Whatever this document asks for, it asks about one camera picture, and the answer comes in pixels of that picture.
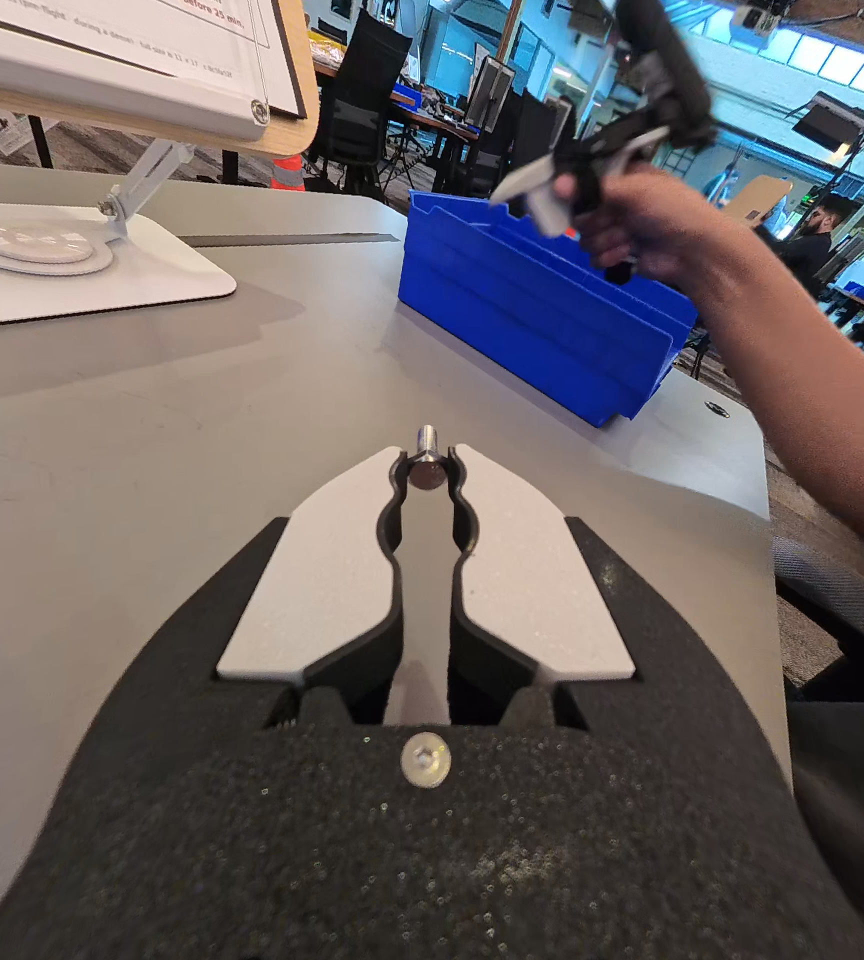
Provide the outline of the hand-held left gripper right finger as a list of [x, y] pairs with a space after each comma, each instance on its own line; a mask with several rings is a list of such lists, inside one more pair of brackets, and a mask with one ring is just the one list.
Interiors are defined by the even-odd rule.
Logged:
[[537, 487], [465, 443], [450, 448], [459, 557], [451, 577], [453, 724], [498, 724], [534, 686], [624, 682], [636, 666], [573, 534]]

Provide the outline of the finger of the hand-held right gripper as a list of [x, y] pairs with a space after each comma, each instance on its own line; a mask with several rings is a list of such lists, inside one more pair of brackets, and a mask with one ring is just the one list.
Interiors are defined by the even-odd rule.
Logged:
[[513, 201], [522, 200], [542, 236], [561, 237], [571, 229], [571, 208], [554, 189], [558, 176], [555, 154], [546, 153], [506, 175], [489, 196], [488, 205], [510, 207]]
[[655, 151], [670, 135], [668, 125], [605, 126], [601, 130], [601, 179], [624, 174], [633, 162], [651, 162]]

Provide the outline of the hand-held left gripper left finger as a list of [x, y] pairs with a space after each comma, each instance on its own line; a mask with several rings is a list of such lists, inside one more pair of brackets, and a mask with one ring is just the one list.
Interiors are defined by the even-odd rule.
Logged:
[[224, 682], [336, 690], [381, 724], [403, 653], [406, 453], [387, 446], [309, 494], [285, 522], [220, 656]]

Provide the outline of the blue plastic bin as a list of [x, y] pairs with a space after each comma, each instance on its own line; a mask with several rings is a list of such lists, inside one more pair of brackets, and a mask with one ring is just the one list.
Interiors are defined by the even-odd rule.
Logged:
[[506, 205], [413, 190], [399, 300], [593, 427], [634, 419], [698, 311], [665, 284], [594, 270]]

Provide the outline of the medium steel bolt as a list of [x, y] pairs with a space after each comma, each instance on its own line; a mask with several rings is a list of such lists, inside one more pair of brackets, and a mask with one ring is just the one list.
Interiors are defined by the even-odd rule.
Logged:
[[434, 491], [449, 478], [449, 458], [439, 450], [438, 433], [431, 424], [421, 426], [416, 434], [414, 455], [408, 461], [409, 483], [420, 491]]

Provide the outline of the person's right forearm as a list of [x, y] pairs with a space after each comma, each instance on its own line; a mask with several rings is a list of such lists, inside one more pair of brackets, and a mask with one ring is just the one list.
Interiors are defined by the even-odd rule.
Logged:
[[746, 226], [699, 204], [681, 286], [786, 472], [864, 537], [864, 352]]

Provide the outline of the person's right hand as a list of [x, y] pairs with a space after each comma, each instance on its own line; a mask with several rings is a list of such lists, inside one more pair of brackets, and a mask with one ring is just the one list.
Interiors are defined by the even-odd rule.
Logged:
[[754, 274], [757, 239], [697, 191], [646, 164], [606, 176], [601, 201], [572, 216], [582, 247], [600, 269], [632, 259], [649, 280], [711, 294]]

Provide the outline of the computer monitor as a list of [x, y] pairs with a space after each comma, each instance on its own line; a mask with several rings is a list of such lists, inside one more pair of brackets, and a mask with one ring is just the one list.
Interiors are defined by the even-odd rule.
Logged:
[[491, 55], [481, 62], [463, 113], [462, 123], [479, 134], [490, 134], [513, 89], [515, 71]]

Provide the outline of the white ceiling projector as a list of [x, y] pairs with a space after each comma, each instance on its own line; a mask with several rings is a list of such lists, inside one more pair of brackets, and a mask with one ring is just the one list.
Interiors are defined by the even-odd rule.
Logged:
[[784, 19], [781, 4], [776, 2], [746, 2], [735, 7], [728, 23], [733, 42], [744, 43], [755, 49], [766, 48]]

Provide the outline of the tan board on stand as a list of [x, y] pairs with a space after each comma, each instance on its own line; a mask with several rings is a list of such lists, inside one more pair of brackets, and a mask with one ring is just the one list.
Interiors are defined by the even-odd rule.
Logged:
[[787, 177], [760, 174], [723, 206], [722, 213], [730, 221], [754, 229], [776, 205], [786, 201], [793, 186]]

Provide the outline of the black hanging panel light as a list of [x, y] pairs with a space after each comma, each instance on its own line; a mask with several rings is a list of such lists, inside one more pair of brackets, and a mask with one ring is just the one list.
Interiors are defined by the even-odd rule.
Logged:
[[864, 148], [864, 109], [818, 91], [792, 114], [798, 117], [793, 133], [827, 151], [835, 162]]

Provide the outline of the black office chair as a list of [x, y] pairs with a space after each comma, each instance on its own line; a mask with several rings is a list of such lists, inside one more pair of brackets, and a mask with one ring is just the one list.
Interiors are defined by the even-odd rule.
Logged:
[[331, 163], [342, 166], [342, 192], [382, 200], [378, 164], [385, 156], [388, 114], [394, 87], [412, 38], [359, 14], [336, 76], [320, 96], [316, 136], [309, 162], [322, 161], [319, 179]]

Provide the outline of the white document stand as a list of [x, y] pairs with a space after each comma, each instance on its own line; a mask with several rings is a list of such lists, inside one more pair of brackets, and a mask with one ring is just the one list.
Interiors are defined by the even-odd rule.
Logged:
[[234, 293], [228, 274], [139, 215], [193, 155], [153, 139], [93, 207], [0, 200], [0, 325]]

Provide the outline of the printed instruction sheet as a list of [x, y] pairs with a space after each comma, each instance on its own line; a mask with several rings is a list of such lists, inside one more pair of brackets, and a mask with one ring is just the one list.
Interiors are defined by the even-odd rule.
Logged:
[[272, 1], [0, 1], [0, 23], [306, 118]]

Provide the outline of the person's dark shirt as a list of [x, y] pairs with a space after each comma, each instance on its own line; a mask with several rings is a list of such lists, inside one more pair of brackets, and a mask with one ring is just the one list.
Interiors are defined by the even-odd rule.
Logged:
[[787, 703], [798, 808], [864, 920], [864, 702]]

